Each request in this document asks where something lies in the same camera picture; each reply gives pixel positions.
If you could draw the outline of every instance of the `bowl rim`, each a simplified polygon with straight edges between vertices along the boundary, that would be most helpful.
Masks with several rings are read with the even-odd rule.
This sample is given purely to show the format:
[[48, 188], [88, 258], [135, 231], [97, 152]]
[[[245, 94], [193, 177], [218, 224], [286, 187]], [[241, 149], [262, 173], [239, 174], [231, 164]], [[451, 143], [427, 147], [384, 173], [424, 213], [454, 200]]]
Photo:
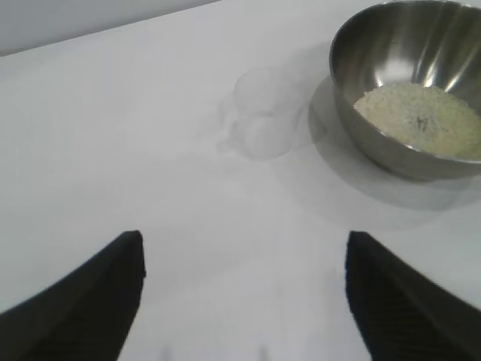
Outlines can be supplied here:
[[398, 139], [394, 138], [392, 135], [386, 134], [383, 130], [381, 130], [380, 128], [375, 126], [373, 123], [371, 123], [369, 120], [367, 120], [364, 116], [362, 116], [361, 113], [359, 113], [354, 108], [354, 106], [352, 104], [350, 104], [350, 102], [347, 101], [347, 98], [340, 91], [339, 84], [337, 82], [336, 77], [334, 76], [334, 64], [333, 64], [332, 58], [333, 58], [333, 53], [334, 53], [334, 47], [336, 46], [337, 40], [340, 37], [341, 32], [344, 29], [346, 29], [356, 18], [358, 18], [362, 14], [365, 14], [367, 12], [370, 12], [370, 11], [373, 11], [373, 10], [376, 10], [376, 9], [385, 8], [389, 5], [409, 4], [409, 3], [413, 3], [413, 4], [414, 3], [416, 3], [416, 4], [436, 3], [436, 4], [439, 4], [439, 5], [453, 4], [453, 5], [459, 6], [460, 8], [472, 8], [472, 9], [478, 11], [479, 15], [481, 16], [481, 8], [478, 8], [478, 7], [473, 6], [473, 5], [463, 4], [461, 2], [455, 2], [453, 0], [387, 0], [387, 1], [380, 2], [380, 3], [375, 4], [375, 5], [371, 5], [370, 7], [365, 8], [361, 11], [358, 11], [357, 13], [352, 15], [349, 19], [347, 19], [343, 23], [343, 25], [336, 31], [336, 35], [334, 36], [334, 38], [332, 39], [332, 42], [331, 42], [331, 46], [330, 46], [330, 49], [329, 49], [329, 72], [330, 72], [331, 79], [332, 79], [332, 82], [334, 84], [335, 90], [346, 101], [346, 103], [367, 123], [367, 125], [369, 127], [371, 127], [376, 132], [380, 133], [382, 136], [388, 138], [390, 141], [393, 141], [396, 144], [401, 145], [404, 148], [407, 148], [408, 150], [420, 153], [422, 155], [431, 156], [431, 157], [434, 157], [434, 158], [439, 159], [439, 160], [449, 161], [449, 162], [457, 162], [457, 163], [465, 163], [465, 164], [472, 164], [472, 165], [481, 165], [481, 159], [474, 160], [474, 159], [456, 158], [456, 157], [453, 157], [453, 156], [441, 156], [439, 154], [435, 154], [435, 153], [431, 153], [431, 152], [428, 152], [428, 151], [425, 151], [425, 150], [421, 150], [418, 147], [414, 147], [413, 145], [405, 144], [402, 141], [399, 141]]

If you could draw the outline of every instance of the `uncooked rice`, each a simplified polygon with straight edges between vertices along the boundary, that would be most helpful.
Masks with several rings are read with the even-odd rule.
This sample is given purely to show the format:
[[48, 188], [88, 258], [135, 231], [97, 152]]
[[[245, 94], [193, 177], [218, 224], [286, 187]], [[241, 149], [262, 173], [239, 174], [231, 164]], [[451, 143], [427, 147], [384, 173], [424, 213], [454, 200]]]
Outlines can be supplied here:
[[435, 86], [382, 86], [366, 93], [354, 108], [403, 144], [439, 156], [481, 156], [481, 117], [466, 102]]

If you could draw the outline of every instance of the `grain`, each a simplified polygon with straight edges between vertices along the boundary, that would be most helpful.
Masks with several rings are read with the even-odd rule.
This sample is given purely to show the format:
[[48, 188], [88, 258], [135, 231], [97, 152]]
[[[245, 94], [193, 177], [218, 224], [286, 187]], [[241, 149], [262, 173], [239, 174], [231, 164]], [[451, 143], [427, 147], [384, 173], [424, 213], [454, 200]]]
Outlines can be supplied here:
[[439, 156], [481, 158], [481, 117], [466, 102], [435, 86], [382, 86], [366, 93], [354, 108], [403, 144]]

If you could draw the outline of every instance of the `gray wall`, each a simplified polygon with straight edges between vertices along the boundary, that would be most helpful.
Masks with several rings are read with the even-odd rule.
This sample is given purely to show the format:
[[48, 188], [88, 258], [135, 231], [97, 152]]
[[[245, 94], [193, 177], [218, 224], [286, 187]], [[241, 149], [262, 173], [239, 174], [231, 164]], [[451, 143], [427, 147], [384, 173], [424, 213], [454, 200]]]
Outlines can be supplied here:
[[0, 55], [216, 0], [0, 0]]

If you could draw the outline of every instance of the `white table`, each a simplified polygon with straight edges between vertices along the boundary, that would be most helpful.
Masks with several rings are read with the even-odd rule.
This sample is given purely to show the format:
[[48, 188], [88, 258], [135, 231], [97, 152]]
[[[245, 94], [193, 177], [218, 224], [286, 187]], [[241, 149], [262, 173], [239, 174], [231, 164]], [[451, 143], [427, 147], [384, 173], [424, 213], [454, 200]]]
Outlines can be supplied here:
[[[148, 276], [122, 361], [368, 360], [351, 229], [481, 306], [481, 180], [398, 180], [336, 130], [328, 46], [375, 1], [223, 1], [1, 58], [0, 310], [127, 229]], [[220, 147], [235, 82], [262, 66], [306, 99], [322, 83], [317, 146], [303, 117], [278, 159]]]

